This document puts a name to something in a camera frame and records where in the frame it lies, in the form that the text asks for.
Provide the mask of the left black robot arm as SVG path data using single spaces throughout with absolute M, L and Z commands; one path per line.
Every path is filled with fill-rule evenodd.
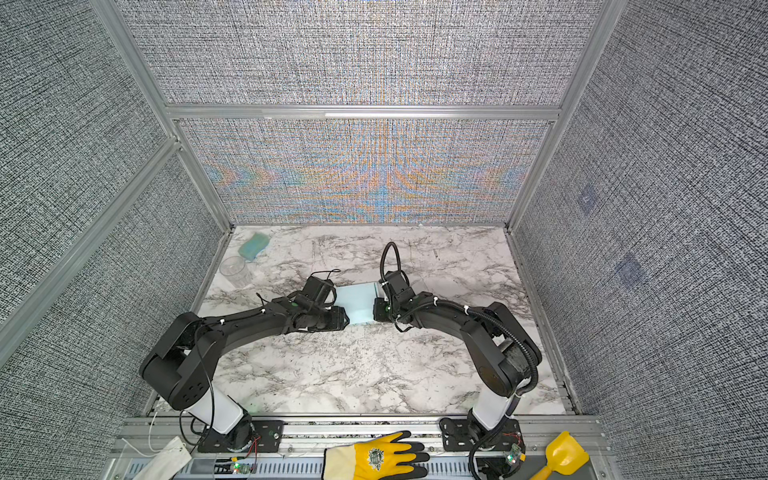
M 254 309 L 209 317 L 183 313 L 150 350 L 140 376 L 173 409 L 189 412 L 209 432 L 241 432 L 245 409 L 213 386 L 221 357 L 267 337 L 344 330 L 350 319 L 336 299 L 330 279 L 311 276 L 302 289 Z

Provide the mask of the yellow black work glove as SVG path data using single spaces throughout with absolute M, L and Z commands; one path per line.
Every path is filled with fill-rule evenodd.
M 324 452 L 321 478 L 350 479 L 422 479 L 430 461 L 425 446 L 410 441 L 411 432 L 397 431 L 372 440 L 328 448 Z

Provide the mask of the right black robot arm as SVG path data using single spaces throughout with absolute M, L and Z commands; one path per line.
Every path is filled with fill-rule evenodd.
M 539 383 L 542 354 L 526 330 L 502 303 L 487 307 L 459 304 L 431 292 L 414 291 L 401 270 L 381 275 L 384 298 L 375 302 L 374 319 L 401 332 L 430 329 L 461 339 L 483 383 L 467 415 L 468 436 L 478 441 L 502 428 L 520 400 Z

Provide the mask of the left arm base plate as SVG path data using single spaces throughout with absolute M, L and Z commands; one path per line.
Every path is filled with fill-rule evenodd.
M 284 426 L 285 423 L 281 420 L 242 420 L 227 434 L 207 428 L 197 450 L 201 453 L 239 455 L 249 451 L 276 453 Z

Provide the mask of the teal sponge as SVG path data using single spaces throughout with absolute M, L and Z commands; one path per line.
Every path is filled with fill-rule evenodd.
M 270 243 L 270 237 L 264 233 L 254 233 L 238 248 L 238 255 L 247 262 L 252 262 L 265 250 Z

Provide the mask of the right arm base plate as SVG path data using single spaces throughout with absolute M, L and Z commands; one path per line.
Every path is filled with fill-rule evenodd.
M 443 448 L 447 452 L 469 453 L 488 433 L 478 420 L 443 417 L 438 421 Z M 485 460 L 480 454 L 490 453 L 490 459 L 497 459 L 502 465 L 519 466 L 526 459 L 526 445 L 520 424 L 515 418 L 503 417 L 501 430 L 477 448 L 473 461 Z

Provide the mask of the white paper tag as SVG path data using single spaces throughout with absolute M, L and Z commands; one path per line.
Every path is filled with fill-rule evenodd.
M 170 440 L 165 447 L 134 477 L 134 480 L 169 480 L 179 473 L 192 456 L 180 437 Z

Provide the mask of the light blue paper box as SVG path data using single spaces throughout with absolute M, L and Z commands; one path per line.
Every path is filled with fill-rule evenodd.
M 335 306 L 342 307 L 351 325 L 374 323 L 374 303 L 383 297 L 377 282 L 341 286 L 336 289 Z

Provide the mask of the yellow plastic scoop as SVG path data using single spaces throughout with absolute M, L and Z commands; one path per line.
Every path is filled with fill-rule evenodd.
M 590 460 L 589 453 L 568 431 L 560 433 L 547 445 L 545 457 L 545 465 L 530 480 L 547 480 L 553 473 L 570 476 Z

